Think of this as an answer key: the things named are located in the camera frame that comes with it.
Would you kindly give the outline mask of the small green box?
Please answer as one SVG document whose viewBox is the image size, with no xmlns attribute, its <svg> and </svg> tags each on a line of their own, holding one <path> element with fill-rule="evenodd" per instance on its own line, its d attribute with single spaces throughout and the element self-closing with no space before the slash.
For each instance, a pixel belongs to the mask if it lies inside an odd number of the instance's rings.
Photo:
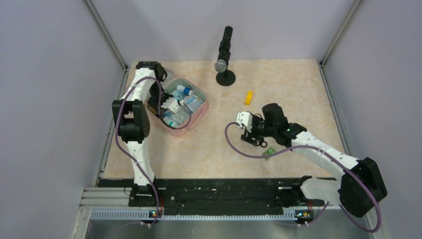
<svg viewBox="0 0 422 239">
<path fill-rule="evenodd" d="M 266 149 L 263 153 L 262 156 L 265 156 L 265 160 L 268 161 L 271 158 L 271 155 L 276 153 L 276 150 L 273 147 L 269 147 L 268 149 Z"/>
</svg>

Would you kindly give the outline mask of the blue white dropper bottle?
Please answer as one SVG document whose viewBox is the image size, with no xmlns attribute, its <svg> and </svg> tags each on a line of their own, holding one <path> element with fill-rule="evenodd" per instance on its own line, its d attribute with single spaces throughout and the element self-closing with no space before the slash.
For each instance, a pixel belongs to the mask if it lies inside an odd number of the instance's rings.
<svg viewBox="0 0 422 239">
<path fill-rule="evenodd" d="M 187 96 L 192 96 L 192 95 L 194 94 L 194 91 L 193 91 L 192 89 L 190 89 L 190 88 L 188 88 L 188 87 L 186 87 L 186 86 L 183 86 L 183 85 L 178 85 L 178 86 L 176 87 L 176 89 L 177 89 L 179 92 L 181 92 L 181 93 L 183 93 L 183 94 L 185 94 L 185 95 L 187 95 Z"/>
</svg>

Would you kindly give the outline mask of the pink medicine kit case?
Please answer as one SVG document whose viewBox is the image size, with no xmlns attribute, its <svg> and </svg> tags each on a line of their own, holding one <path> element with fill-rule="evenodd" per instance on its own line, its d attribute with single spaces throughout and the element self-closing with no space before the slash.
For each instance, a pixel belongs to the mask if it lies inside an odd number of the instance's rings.
<svg viewBox="0 0 422 239">
<path fill-rule="evenodd" d="M 181 137 L 204 116 L 209 108 L 209 101 L 205 92 L 192 82 L 175 77 L 169 69 L 165 71 L 162 106 L 158 108 L 158 99 L 150 97 L 147 109 L 153 115 L 153 120 L 170 135 Z"/>
</svg>

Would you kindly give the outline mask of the green gauze packet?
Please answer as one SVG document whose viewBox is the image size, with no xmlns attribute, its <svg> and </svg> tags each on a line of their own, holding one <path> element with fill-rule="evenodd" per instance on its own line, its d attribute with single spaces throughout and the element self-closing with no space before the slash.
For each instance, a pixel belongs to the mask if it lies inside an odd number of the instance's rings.
<svg viewBox="0 0 422 239">
<path fill-rule="evenodd" d="M 177 113 L 170 115 L 170 118 L 172 118 L 178 124 L 184 124 L 184 122 L 188 120 L 189 117 L 189 111 L 187 111 L 185 108 L 181 108 Z"/>
</svg>

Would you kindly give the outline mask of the black handled scissors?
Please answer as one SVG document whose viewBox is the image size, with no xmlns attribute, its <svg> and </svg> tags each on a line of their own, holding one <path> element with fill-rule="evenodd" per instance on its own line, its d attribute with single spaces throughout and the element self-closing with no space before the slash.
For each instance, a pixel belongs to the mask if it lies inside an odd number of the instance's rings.
<svg viewBox="0 0 422 239">
<path fill-rule="evenodd" d="M 266 141 L 260 141 L 258 145 L 262 148 L 266 148 L 268 143 Z"/>
</svg>

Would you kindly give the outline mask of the white bottle green label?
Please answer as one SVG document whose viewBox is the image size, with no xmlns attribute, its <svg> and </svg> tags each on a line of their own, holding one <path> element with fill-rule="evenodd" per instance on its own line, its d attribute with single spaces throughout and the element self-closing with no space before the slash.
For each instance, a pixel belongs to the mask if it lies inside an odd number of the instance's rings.
<svg viewBox="0 0 422 239">
<path fill-rule="evenodd" d="M 170 129 L 178 129 L 180 124 L 170 117 L 163 118 L 164 124 Z"/>
</svg>

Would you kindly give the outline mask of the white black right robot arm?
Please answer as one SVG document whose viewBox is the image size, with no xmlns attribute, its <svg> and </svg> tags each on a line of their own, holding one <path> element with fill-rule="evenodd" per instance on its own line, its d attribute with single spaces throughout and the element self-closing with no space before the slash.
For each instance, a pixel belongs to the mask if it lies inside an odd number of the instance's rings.
<svg viewBox="0 0 422 239">
<path fill-rule="evenodd" d="M 241 140 L 266 147 L 265 138 L 300 154 L 329 172 L 333 181 L 303 177 L 292 191 L 298 205 L 317 199 L 342 206 L 349 214 L 363 217 L 372 209 L 381 214 L 379 203 L 387 196 L 378 164 L 371 158 L 358 159 L 336 150 L 312 135 L 304 126 L 289 122 L 277 103 L 265 105 L 263 116 L 238 112 L 235 123 L 244 130 Z"/>
</svg>

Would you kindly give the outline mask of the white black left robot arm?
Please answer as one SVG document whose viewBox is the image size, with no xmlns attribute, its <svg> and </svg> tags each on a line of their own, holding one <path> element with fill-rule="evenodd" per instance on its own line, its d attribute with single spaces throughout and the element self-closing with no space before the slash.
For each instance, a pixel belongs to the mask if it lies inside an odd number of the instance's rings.
<svg viewBox="0 0 422 239">
<path fill-rule="evenodd" d="M 135 76 L 121 99 L 113 101 L 112 113 L 115 124 L 115 141 L 124 142 L 126 147 L 118 146 L 132 161 L 134 170 L 135 195 L 148 206 L 159 201 L 159 192 L 153 181 L 147 138 L 150 133 L 150 120 L 147 105 L 152 104 L 157 115 L 165 109 L 165 103 L 172 100 L 162 87 L 167 72 L 157 61 L 140 61 L 135 66 Z"/>
</svg>

